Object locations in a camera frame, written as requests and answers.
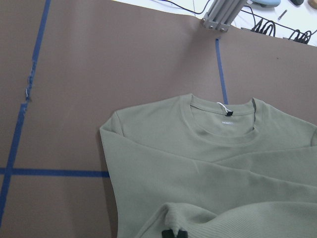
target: olive green sweater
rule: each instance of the olive green sweater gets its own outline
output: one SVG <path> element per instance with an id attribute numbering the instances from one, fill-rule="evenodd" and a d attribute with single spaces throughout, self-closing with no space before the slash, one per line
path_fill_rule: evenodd
<path id="1" fill-rule="evenodd" d="M 100 128 L 118 238 L 317 238 L 317 126 L 256 98 L 225 106 L 181 95 Z"/>

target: metal bracket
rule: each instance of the metal bracket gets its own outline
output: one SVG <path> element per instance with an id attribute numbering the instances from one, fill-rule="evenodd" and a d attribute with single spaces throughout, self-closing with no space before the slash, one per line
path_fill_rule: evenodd
<path id="1" fill-rule="evenodd" d="M 203 18 L 208 29 L 227 32 L 247 0 L 215 0 Z"/>

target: blue object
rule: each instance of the blue object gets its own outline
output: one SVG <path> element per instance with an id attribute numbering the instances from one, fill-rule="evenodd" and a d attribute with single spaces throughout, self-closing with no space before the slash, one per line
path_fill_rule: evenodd
<path id="1" fill-rule="evenodd" d="M 26 99 L 27 102 L 30 101 L 30 94 L 31 94 L 33 79 L 34 79 L 34 76 L 35 76 L 36 65 L 37 65 L 38 58 L 39 58 L 40 48 L 41 48 L 42 39 L 43 39 L 43 35 L 44 35 L 46 20 L 48 18 L 48 14 L 49 14 L 50 4 L 51 4 L 51 0 L 46 0 L 45 1 L 45 6 L 44 6 L 42 19 L 41 19 L 41 23 L 40 23 L 40 28 L 39 28 L 39 31 L 38 31 L 38 35 L 37 35 L 37 38 L 36 38 L 36 43 L 35 43 L 34 50 L 33 50 L 32 69 L 31 69 L 31 73 L 30 73 L 30 75 L 28 77 L 28 86 L 25 89 L 25 93 L 26 93 L 25 99 Z"/>
<path id="2" fill-rule="evenodd" d="M 223 95 L 223 102 L 224 102 L 226 105 L 228 105 L 229 102 L 228 102 L 227 91 L 226 91 L 226 84 L 225 84 L 225 82 L 224 82 L 224 76 L 223 76 L 223 70 L 222 70 L 222 63 L 221 63 L 221 57 L 220 57 L 219 38 L 216 39 L 216 54 L 217 54 L 219 76 L 220 76 L 221 89 L 222 89 L 222 95 Z"/>
<path id="3" fill-rule="evenodd" d="M 13 175 L 109 178 L 108 171 L 13 169 Z"/>
<path id="4" fill-rule="evenodd" d="M 252 2 L 258 3 L 262 7 L 276 7 L 280 5 L 281 0 L 252 0 Z"/>
<path id="5" fill-rule="evenodd" d="M 1 192 L 0 192 L 0 226 L 2 222 L 2 216 L 4 213 L 6 196 L 9 191 L 13 165 L 14 165 L 15 156 L 16 156 L 19 141 L 20 141 L 21 131 L 22 131 L 23 123 L 24 123 L 24 115 L 25 115 L 25 111 L 27 110 L 27 106 L 28 106 L 28 103 L 21 104 L 18 120 L 16 122 L 15 131 L 13 135 L 9 158 L 6 164 L 6 168 L 4 170 L 4 177 L 3 177 L 3 182 L 2 182 Z"/>

